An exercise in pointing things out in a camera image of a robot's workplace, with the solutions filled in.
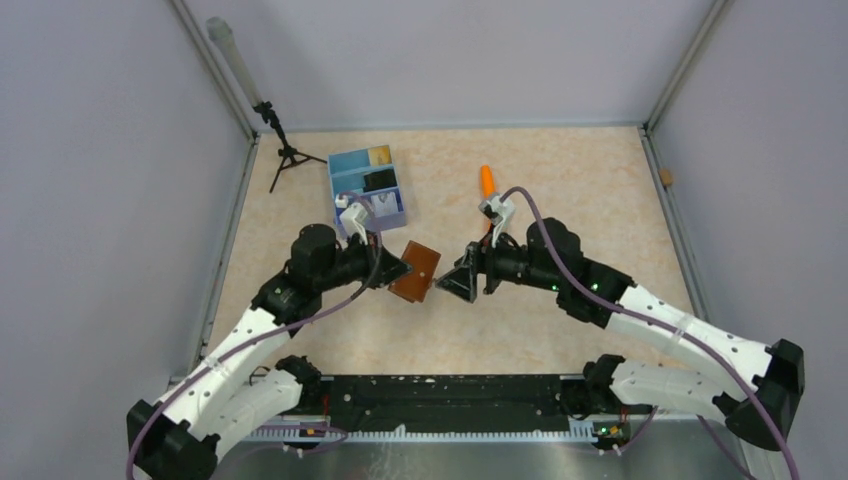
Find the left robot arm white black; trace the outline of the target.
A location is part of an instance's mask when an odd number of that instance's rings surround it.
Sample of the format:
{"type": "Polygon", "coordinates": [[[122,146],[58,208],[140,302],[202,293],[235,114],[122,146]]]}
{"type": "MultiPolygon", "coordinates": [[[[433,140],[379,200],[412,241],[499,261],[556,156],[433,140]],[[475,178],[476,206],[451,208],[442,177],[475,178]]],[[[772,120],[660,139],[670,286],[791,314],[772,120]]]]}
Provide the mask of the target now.
{"type": "Polygon", "coordinates": [[[306,361],[254,385],[250,375],[303,326],[353,301],[324,309],[325,292],[358,283],[360,296],[412,270],[377,232],[355,233],[342,246],[328,225],[303,227],[283,269],[259,288],[218,347],[155,402],[140,400],[130,409],[126,478],[210,479],[226,454],[272,416],[314,410],[321,388],[306,361]]]}

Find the brown leather card holder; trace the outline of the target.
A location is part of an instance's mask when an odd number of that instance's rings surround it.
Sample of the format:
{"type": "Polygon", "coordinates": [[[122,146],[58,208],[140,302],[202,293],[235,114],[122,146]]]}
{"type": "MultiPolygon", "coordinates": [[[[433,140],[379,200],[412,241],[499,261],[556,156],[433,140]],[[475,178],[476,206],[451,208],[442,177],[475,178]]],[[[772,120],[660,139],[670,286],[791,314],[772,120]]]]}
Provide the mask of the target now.
{"type": "Polygon", "coordinates": [[[441,254],[410,240],[401,259],[411,267],[411,271],[392,282],[388,290],[407,302],[423,303],[431,287],[441,254]]]}

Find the silver card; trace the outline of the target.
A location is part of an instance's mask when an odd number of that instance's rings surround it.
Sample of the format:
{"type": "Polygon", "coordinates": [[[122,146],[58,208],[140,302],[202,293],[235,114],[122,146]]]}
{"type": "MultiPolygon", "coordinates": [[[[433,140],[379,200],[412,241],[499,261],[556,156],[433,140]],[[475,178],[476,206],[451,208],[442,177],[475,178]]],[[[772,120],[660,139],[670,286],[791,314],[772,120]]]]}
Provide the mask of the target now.
{"type": "Polygon", "coordinates": [[[369,200],[377,217],[392,216],[401,210],[401,202],[396,191],[376,193],[371,195],[369,200]]]}

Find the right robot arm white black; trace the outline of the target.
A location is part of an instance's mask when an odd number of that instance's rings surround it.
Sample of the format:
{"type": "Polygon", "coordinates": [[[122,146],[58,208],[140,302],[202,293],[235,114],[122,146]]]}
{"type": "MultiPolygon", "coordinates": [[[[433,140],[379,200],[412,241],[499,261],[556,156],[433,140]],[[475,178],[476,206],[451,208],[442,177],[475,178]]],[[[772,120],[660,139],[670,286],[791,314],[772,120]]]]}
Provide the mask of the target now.
{"type": "Polygon", "coordinates": [[[556,294],[570,317],[626,335],[683,363],[650,366],[605,354],[583,369],[592,408],[650,405],[721,422],[739,439],[778,451],[804,393],[804,352],[725,332],[659,299],[630,276],[586,257],[580,237],[554,219],[531,224],[527,242],[486,234],[470,243],[437,288],[469,303],[503,282],[556,294]]]}

